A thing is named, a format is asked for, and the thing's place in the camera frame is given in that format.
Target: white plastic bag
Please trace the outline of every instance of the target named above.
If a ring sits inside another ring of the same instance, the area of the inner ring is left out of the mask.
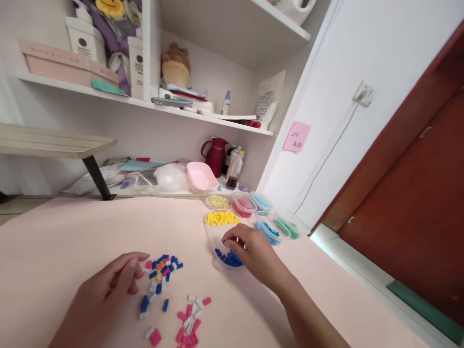
[[[256,102],[253,114],[256,115],[257,121],[261,122],[260,129],[264,131],[269,127],[274,112],[276,112],[279,106],[284,79],[285,70],[260,83],[258,101]]]

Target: pink tabletop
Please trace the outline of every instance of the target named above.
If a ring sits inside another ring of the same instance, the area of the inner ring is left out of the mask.
[[[141,291],[127,305],[105,347],[148,347],[150,326],[159,347],[176,347],[187,295],[210,296],[197,331],[199,347],[295,347],[278,299],[247,270],[219,271],[211,264],[200,201],[141,197],[100,202],[57,198],[0,227],[0,341],[4,347],[46,347],[78,286],[110,260],[129,251],[157,259],[176,255],[184,268],[138,320]],[[426,347],[309,238],[286,241],[276,252],[352,347]],[[164,299],[169,308],[162,312]]]

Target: door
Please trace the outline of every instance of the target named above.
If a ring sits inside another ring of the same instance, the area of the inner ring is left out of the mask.
[[[340,237],[464,325],[464,90],[355,211]]]

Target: plush bear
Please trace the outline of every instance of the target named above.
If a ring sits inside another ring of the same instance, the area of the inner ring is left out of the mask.
[[[190,62],[189,62],[189,50],[186,48],[179,48],[177,43],[171,43],[169,45],[169,51],[163,54],[163,63],[166,63],[170,60],[175,60],[179,63],[185,65],[190,73]]]

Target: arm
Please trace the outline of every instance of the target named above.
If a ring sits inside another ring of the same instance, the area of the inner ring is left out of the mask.
[[[300,348],[349,348],[274,252],[264,234],[238,224],[222,237],[222,241],[237,254],[256,279],[278,296]]]

